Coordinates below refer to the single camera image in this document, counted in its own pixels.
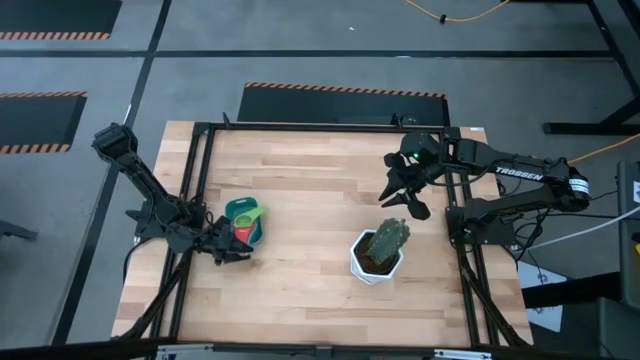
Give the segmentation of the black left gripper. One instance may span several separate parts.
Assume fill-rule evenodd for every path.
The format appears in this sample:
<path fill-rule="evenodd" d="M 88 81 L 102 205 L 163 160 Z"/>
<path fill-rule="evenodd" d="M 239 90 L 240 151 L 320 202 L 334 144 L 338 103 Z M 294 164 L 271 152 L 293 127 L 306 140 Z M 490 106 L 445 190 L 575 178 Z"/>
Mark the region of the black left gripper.
<path fill-rule="evenodd" d="M 209 254 L 216 265 L 249 260 L 254 248 L 241 241 L 233 241 L 233 232 L 229 224 L 211 226 L 209 232 L 200 241 L 198 252 Z"/>

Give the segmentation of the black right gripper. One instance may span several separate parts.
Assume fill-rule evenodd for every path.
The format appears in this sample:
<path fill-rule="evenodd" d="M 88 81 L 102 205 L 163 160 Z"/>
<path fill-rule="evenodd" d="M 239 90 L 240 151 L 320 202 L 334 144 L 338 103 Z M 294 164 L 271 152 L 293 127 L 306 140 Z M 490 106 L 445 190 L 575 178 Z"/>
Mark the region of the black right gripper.
<path fill-rule="evenodd" d="M 427 132 L 407 133 L 401 140 L 400 150 L 383 157 L 388 168 L 400 169 L 404 189 L 409 193 L 419 193 L 427 185 L 443 186 L 436 180 L 444 174 L 440 156 L 442 145 Z M 427 220 L 431 212 L 427 205 L 412 198 L 407 204 L 410 215 L 418 220 Z"/>

